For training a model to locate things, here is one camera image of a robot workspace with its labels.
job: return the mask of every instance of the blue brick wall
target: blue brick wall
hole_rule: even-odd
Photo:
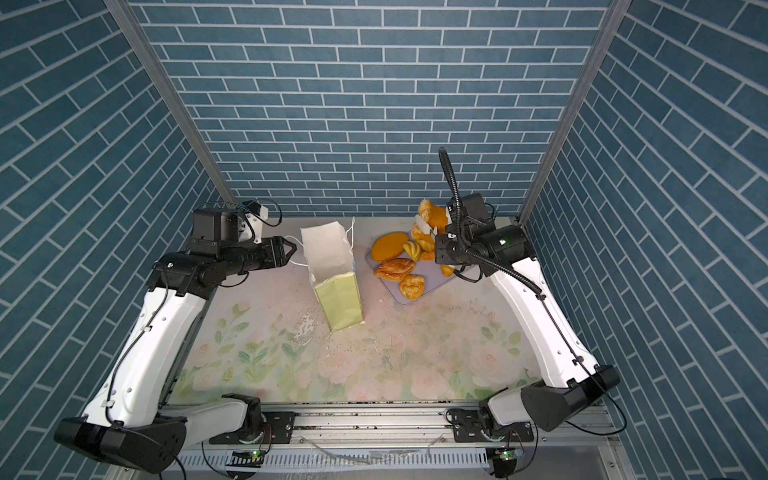
[[[767,25],[634,0],[529,224],[639,478],[768,478]]]
[[[0,0],[0,72],[0,478],[86,479],[51,428],[214,193],[101,0]]]
[[[239,197],[402,215],[520,207],[609,0],[131,2]]]

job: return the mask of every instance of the floral tablecloth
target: floral tablecloth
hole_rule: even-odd
[[[331,334],[306,268],[219,289],[170,397],[263,402],[480,399],[538,379],[531,345],[490,280],[452,280],[400,306],[355,247],[365,322]]]

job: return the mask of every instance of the braided pastry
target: braided pastry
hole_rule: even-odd
[[[400,293],[408,300],[416,300],[424,293],[424,277],[408,275],[400,282]]]
[[[415,266],[416,263],[409,258],[394,258],[376,267],[373,274],[390,282],[400,282],[413,271]]]

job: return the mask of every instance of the paper bag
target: paper bag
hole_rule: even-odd
[[[362,322],[355,260],[339,222],[301,229],[310,282],[332,332]]]

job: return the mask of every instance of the black mounting plate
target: black mounting plate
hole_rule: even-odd
[[[296,419],[294,412],[263,412],[266,425],[272,429],[272,444],[290,443],[293,434],[293,421]],[[269,439],[264,439],[262,446],[266,448]],[[249,445],[240,442],[237,432],[222,433],[210,439],[211,445]]]
[[[449,420],[453,423],[453,440],[456,443],[492,442],[482,431],[478,412],[476,410],[464,410],[461,412],[449,412]],[[533,442],[533,430],[530,422],[517,422],[502,427],[504,440],[512,430],[510,444],[519,442]]]

